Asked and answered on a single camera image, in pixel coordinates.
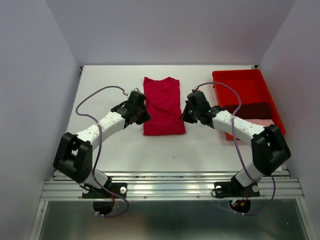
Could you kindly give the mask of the red t-shirt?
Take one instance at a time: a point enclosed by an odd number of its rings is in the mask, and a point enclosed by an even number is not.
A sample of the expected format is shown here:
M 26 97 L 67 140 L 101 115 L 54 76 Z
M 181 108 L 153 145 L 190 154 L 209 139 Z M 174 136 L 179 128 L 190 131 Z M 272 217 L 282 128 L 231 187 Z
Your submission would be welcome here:
M 143 90 L 149 101 L 147 111 L 151 115 L 151 119 L 143 124 L 143 134 L 148 137 L 184 135 L 180 81 L 172 77 L 162 80 L 145 77 Z

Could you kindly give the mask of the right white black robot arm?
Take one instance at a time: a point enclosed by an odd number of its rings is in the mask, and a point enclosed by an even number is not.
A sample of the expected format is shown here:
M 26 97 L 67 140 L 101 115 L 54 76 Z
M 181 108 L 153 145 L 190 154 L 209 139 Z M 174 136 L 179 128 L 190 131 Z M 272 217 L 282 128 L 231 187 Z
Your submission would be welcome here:
M 220 106 L 210 106 L 202 91 L 187 96 L 181 119 L 190 124 L 200 122 L 215 130 L 228 133 L 250 146 L 252 161 L 242 166 L 230 181 L 214 184 L 212 195 L 218 199 L 242 197 L 250 194 L 263 176 L 271 176 L 291 157 L 291 151 L 278 126 L 262 126 L 241 119 Z

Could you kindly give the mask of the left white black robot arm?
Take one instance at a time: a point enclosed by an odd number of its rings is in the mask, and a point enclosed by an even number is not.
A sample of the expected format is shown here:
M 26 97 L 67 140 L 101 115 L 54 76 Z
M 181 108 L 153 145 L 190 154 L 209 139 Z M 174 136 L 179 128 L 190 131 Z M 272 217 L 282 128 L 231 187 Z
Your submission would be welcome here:
M 149 100 L 138 89 L 132 90 L 127 100 L 113 107 L 102 119 L 80 113 L 94 121 L 90 127 L 72 134 L 65 133 L 59 142 L 53 161 L 53 168 L 78 184 L 87 184 L 94 188 L 100 197 L 112 193 L 112 179 L 97 170 L 97 162 L 93 162 L 93 152 L 98 149 L 100 157 L 103 142 L 113 134 L 124 130 L 132 124 L 141 125 L 151 119 L 147 112 Z

